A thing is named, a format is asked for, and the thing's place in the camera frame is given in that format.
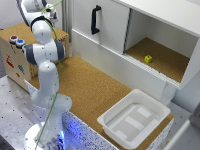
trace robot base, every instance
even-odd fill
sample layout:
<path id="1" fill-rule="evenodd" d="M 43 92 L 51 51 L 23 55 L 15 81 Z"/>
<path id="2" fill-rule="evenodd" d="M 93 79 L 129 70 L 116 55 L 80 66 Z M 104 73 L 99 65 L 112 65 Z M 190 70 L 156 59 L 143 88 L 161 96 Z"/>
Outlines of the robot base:
<path id="1" fill-rule="evenodd" d="M 49 149 L 47 144 L 45 146 L 42 146 L 40 143 L 38 143 L 37 149 L 35 149 L 37 141 L 35 141 L 34 138 L 37 136 L 37 133 L 40 131 L 43 125 L 44 125 L 44 122 L 35 124 L 26 132 L 25 137 L 24 137 L 24 150 L 57 150 L 57 148 L 55 147 L 54 148 L 52 147 Z M 66 148 L 69 145 L 70 139 L 64 137 L 64 134 L 61 134 L 61 135 L 64 141 L 64 150 L 66 150 Z"/>

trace black handle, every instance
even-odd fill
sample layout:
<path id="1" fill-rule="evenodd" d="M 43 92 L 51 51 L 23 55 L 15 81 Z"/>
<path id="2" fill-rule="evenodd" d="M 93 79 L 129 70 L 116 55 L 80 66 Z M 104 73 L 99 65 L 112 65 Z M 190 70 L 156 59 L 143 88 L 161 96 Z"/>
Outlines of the black handle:
<path id="1" fill-rule="evenodd" d="M 98 5 L 96 6 L 96 8 L 92 10 L 92 25 L 91 25 L 92 35 L 100 32 L 100 30 L 96 28 L 96 12 L 99 10 L 101 10 L 101 7 Z"/>

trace cardboard box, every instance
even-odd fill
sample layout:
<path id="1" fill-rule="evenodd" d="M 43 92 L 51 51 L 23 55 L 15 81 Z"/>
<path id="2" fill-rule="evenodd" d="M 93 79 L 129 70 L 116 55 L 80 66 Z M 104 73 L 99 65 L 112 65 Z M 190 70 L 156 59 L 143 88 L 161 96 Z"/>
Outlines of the cardboard box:
<path id="1" fill-rule="evenodd" d="M 55 28 L 58 40 L 63 43 L 66 49 L 64 59 L 69 58 L 69 35 L 59 28 Z M 24 79 L 29 81 L 38 74 L 38 67 L 28 63 L 22 49 L 10 44 L 10 36 L 17 35 L 19 39 L 25 40 L 26 44 L 38 43 L 31 29 L 25 23 L 17 24 L 13 27 L 0 31 L 0 51 L 7 75 L 17 82 L 25 90 L 27 89 Z"/>

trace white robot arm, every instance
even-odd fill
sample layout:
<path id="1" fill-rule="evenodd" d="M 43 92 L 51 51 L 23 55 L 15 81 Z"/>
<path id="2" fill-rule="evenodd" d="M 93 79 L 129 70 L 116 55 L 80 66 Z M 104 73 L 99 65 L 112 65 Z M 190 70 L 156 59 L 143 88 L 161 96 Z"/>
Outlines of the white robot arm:
<path id="1" fill-rule="evenodd" d="M 38 65 L 40 89 L 31 97 L 34 105 L 46 108 L 46 117 L 52 107 L 56 93 L 59 90 L 59 76 L 56 66 L 51 61 L 61 60 L 65 56 L 63 44 L 52 38 L 52 27 L 57 21 L 57 13 L 53 5 L 47 4 L 46 0 L 17 0 L 21 15 L 27 26 L 31 27 L 38 44 L 26 45 L 24 54 L 28 62 Z M 68 111 L 72 106 L 70 97 L 57 94 L 57 99 L 52 113 L 47 120 L 39 146 L 50 149 L 48 143 L 63 130 L 61 114 Z M 35 137 L 38 140 L 42 129 Z"/>

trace yellow cube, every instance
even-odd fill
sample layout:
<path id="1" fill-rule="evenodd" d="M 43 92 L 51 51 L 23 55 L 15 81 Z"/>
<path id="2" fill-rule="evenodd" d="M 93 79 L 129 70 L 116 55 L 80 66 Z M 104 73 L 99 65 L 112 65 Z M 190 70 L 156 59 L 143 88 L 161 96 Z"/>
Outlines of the yellow cube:
<path id="1" fill-rule="evenodd" d="M 147 56 L 145 56 L 145 58 L 144 58 L 144 61 L 145 61 L 146 63 L 151 63 L 152 60 L 153 60 L 153 58 L 152 58 L 150 55 L 147 55 Z"/>

